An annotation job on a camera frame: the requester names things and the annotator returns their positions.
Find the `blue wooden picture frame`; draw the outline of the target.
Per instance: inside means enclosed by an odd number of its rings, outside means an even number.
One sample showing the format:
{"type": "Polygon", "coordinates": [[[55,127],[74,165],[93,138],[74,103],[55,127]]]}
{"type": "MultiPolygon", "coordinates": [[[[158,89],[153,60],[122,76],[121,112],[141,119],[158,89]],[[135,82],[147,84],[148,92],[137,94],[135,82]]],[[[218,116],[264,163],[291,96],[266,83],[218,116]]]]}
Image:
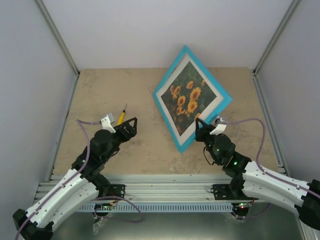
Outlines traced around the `blue wooden picture frame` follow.
{"type": "Polygon", "coordinates": [[[215,100],[207,106],[198,118],[203,120],[206,124],[210,124],[233,100],[227,90],[212,75],[209,69],[196,57],[191,49],[186,45],[183,46],[153,92],[154,101],[167,125],[175,146],[180,153],[184,153],[195,140],[195,120],[182,135],[179,135],[169,111],[161,99],[161,95],[169,88],[170,84],[176,79],[178,74],[189,62],[193,64],[196,70],[204,78],[206,84],[216,95],[215,100]]]}

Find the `yellow handled screwdriver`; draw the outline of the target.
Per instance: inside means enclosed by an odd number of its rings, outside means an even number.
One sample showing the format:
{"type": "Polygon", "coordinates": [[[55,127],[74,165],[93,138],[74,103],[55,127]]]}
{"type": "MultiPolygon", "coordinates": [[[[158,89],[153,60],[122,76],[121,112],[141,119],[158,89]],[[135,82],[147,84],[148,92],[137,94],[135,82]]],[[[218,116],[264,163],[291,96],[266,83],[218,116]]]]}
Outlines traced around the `yellow handled screwdriver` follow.
{"type": "Polygon", "coordinates": [[[127,106],[128,104],[126,103],[119,118],[118,118],[118,121],[117,121],[117,125],[121,125],[124,121],[124,118],[125,118],[125,114],[126,114],[126,109],[127,109],[127,106]]]}

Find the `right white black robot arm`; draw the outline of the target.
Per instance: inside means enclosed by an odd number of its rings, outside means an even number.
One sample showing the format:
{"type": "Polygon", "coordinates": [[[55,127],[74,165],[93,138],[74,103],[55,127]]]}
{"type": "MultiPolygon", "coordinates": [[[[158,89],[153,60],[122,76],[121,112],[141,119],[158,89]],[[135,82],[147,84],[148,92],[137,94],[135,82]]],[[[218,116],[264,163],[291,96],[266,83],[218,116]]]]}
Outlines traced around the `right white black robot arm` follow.
{"type": "Polygon", "coordinates": [[[294,179],[260,165],[236,151],[236,145],[224,134],[229,122],[220,118],[214,124],[195,119],[195,140],[204,143],[212,163],[231,177],[229,193],[236,200],[244,196],[284,208],[304,224],[320,228],[320,182],[294,179]]]}

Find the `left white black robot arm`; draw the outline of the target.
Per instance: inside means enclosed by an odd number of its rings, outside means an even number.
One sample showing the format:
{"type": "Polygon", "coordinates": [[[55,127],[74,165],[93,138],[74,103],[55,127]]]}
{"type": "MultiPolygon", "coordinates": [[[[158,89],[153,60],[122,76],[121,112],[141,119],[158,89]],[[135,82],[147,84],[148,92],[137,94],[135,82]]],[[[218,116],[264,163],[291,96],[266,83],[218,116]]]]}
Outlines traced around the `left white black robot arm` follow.
{"type": "Polygon", "coordinates": [[[125,185],[111,184],[101,171],[119,152],[120,145],[136,136],[138,119],[133,117],[112,126],[112,121],[106,116],[98,124],[102,129],[93,138],[87,134],[84,136],[86,147],[63,178],[37,203],[13,214],[16,239],[50,240],[60,224],[84,204],[124,200],[125,185]]]}

